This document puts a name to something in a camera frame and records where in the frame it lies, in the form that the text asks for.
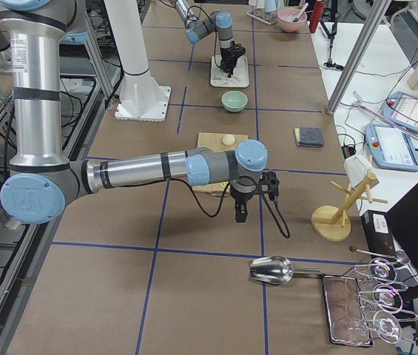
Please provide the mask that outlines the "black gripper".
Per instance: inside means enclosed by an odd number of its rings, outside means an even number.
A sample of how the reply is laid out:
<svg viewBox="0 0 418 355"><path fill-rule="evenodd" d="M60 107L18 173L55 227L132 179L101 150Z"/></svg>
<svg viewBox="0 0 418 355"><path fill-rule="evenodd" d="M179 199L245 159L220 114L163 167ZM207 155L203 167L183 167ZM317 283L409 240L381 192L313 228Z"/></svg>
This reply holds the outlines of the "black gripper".
<svg viewBox="0 0 418 355"><path fill-rule="evenodd" d="M221 48L220 68L229 72L229 77L234 75L234 69L237 65L237 60L246 53L246 48L242 44L233 44L230 48Z"/></svg>
<svg viewBox="0 0 418 355"><path fill-rule="evenodd" d="M230 186L230 195L235 200L235 221L245 223L248 217L247 203L255 195L268 196L275 208L278 207L279 185L276 173L261 172L258 179L250 175L240 176Z"/></svg>

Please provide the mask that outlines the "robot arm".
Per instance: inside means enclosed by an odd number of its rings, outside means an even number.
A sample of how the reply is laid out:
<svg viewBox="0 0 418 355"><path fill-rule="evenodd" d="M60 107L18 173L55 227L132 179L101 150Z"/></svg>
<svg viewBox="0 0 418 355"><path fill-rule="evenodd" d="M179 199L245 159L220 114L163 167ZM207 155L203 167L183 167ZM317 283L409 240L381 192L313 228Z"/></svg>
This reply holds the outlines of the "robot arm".
<svg viewBox="0 0 418 355"><path fill-rule="evenodd" d="M104 3L121 63L123 85L116 118L164 121L171 87L158 85L150 72L137 1ZM230 13L214 11L200 20L186 1L171 4L192 43L218 35L222 70L233 74L246 50L233 39ZM257 140L245 140L224 152L203 147L129 160L89 159L90 142L96 135L90 127L96 130L100 124L98 118L98 123L90 118L91 126L76 138L80 152L67 157L61 137L60 44L70 39L83 44L92 30L85 28L88 21L85 1L0 1L0 25L10 35L16 120L16 155L0 191L6 213L22 224L40 225L61 216L80 197L102 189L176 180L186 184L210 218L220 212L225 192L216 212L210 214L192 187L227 182L225 189L229 187L235 200L236 222L246 221L247 203L255 195L278 222L266 195L278 208L279 181L275 173L263 172L268 151Z"/></svg>
<svg viewBox="0 0 418 355"><path fill-rule="evenodd" d="M190 4L188 1L169 1L186 29L186 36L191 44L197 44L205 37L215 34L218 38L220 58L212 56L211 64L227 78L235 77L235 69L238 62L244 58L246 48L237 43L233 36L232 16L228 12L214 10L208 14L201 6Z"/></svg>

